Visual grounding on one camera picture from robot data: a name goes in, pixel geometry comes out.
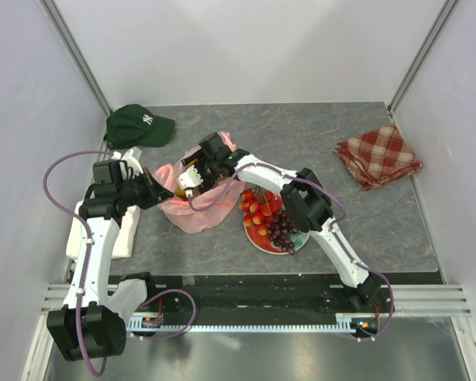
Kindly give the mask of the pink plastic bag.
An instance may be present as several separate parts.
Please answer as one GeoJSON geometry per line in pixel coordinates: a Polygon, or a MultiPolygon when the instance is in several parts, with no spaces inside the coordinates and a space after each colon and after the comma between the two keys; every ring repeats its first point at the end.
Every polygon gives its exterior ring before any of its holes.
{"type": "MultiPolygon", "coordinates": [[[[232,142],[231,134],[227,132],[218,132],[224,143],[228,145],[232,151],[236,150],[236,145],[232,142]]],[[[175,164],[166,164],[157,169],[153,177],[164,188],[175,193],[178,189],[176,178],[185,169],[182,165],[182,159],[175,164]]],[[[199,195],[192,201],[193,206],[197,209],[208,206],[217,196],[225,189],[228,180],[221,180],[214,188],[199,195]]],[[[233,180],[225,194],[219,198],[218,202],[210,209],[202,212],[194,211],[190,208],[188,201],[181,199],[176,195],[174,198],[167,200],[157,206],[167,219],[175,226],[179,227],[183,232],[194,234],[200,233],[204,229],[211,229],[219,225],[229,214],[235,204],[241,200],[241,194],[245,189],[244,182],[233,180]]]]}

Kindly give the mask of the red fake cherry bunch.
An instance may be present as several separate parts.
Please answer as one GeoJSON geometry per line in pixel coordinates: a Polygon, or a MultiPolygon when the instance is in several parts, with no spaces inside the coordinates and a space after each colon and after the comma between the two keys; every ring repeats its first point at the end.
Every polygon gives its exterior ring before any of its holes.
{"type": "Polygon", "coordinates": [[[283,207],[281,197],[259,187],[244,190],[240,197],[243,226],[247,232],[255,232],[261,237],[271,235],[271,226],[283,207]]]}

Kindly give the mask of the dark red fake grape bunch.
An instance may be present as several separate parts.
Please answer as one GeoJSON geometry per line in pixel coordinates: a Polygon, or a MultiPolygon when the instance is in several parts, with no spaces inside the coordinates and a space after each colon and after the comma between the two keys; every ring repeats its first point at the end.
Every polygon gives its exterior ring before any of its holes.
{"type": "Polygon", "coordinates": [[[272,246],[281,252],[293,256],[296,252],[294,237],[300,233],[290,221],[285,210],[281,210],[267,223],[267,237],[272,246]]]}

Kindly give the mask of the yellow fake mango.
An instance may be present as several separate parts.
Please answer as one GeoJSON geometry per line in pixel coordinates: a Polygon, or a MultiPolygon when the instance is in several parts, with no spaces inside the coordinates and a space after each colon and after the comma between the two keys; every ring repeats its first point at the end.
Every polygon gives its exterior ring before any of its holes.
{"type": "Polygon", "coordinates": [[[192,190],[184,190],[180,187],[177,187],[174,191],[174,195],[176,198],[186,201],[188,198],[192,197],[192,190]]]}

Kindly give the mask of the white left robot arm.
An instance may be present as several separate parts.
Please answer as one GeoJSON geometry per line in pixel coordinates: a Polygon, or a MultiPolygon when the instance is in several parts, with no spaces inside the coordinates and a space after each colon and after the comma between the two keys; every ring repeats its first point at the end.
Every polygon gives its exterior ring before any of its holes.
{"type": "Polygon", "coordinates": [[[119,356],[136,309],[149,312],[157,306],[149,272],[123,276],[110,294],[109,270],[128,208],[147,210],[174,196],[146,167],[125,160],[97,162],[93,173],[94,182],[74,215],[82,232],[72,283],[61,308],[47,318],[48,331],[67,361],[119,356]]]}

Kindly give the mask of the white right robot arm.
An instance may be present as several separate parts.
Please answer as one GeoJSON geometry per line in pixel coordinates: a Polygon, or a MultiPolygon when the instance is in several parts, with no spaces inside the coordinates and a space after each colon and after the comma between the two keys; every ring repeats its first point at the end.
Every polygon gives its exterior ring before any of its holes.
{"type": "Polygon", "coordinates": [[[189,197],[194,191],[204,194],[221,179],[236,179],[280,195],[290,222],[309,234],[332,261],[347,289],[348,305],[362,313],[376,303],[382,280],[359,258],[341,232],[340,220],[332,210],[334,204],[341,204],[323,188],[312,170],[291,171],[241,148],[232,150],[217,133],[201,140],[196,151],[182,159],[182,165],[177,182],[189,197]]]}

